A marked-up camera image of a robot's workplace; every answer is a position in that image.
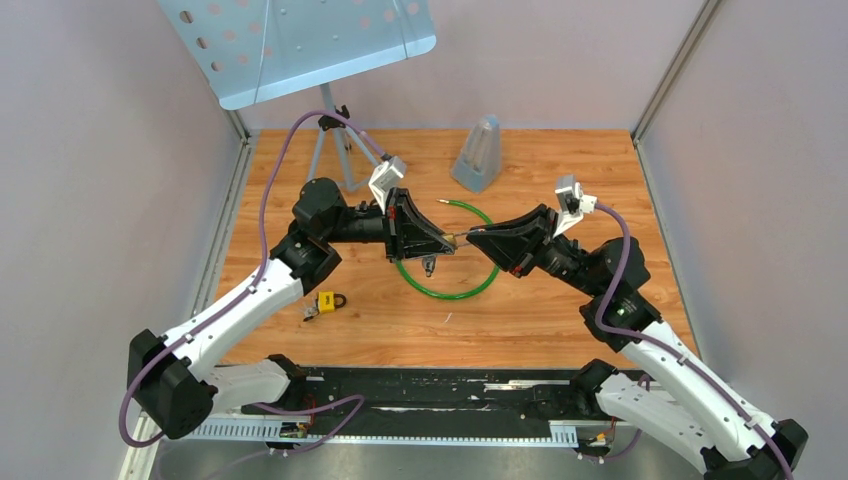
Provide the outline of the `small brass padlock with keys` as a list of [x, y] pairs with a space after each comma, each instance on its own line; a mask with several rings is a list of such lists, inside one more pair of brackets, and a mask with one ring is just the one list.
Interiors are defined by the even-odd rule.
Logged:
[[460, 248], [467, 246], [463, 240], [464, 232], [444, 233], [440, 239], [426, 247], [426, 254], [421, 259], [421, 265], [427, 278], [431, 278], [436, 270], [437, 259], [444, 255], [454, 255]]

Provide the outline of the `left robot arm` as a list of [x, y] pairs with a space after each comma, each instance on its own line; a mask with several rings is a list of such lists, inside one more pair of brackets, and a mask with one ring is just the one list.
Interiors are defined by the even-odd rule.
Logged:
[[292, 208], [286, 235], [257, 269], [211, 307], [167, 332], [139, 332], [128, 347], [127, 394], [170, 439], [213, 414], [271, 403], [298, 411], [306, 386], [277, 359], [222, 367], [234, 345], [273, 314], [312, 293], [341, 262], [336, 243], [375, 243], [391, 262], [452, 255], [452, 236], [424, 217], [405, 188], [350, 206], [328, 178], [310, 180]]

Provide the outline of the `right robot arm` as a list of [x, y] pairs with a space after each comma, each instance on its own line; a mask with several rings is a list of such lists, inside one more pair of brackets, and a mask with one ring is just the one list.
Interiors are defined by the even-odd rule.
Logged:
[[679, 338], [639, 289], [649, 273], [623, 217], [621, 236], [592, 252], [564, 234], [582, 211], [540, 205], [517, 219], [478, 226], [468, 241], [498, 268], [521, 278], [542, 270], [589, 296], [580, 314], [592, 335], [639, 366], [670, 395], [639, 385], [594, 360], [576, 378], [571, 403], [631, 423], [687, 460], [706, 479], [791, 479], [809, 438], [795, 420], [776, 420], [735, 392]]

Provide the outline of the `yellow padlock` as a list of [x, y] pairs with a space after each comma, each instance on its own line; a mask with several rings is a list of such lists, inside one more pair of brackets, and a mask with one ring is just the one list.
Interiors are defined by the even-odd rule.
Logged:
[[347, 297], [333, 291], [321, 291], [316, 297], [316, 308], [319, 315], [335, 312], [344, 308]]

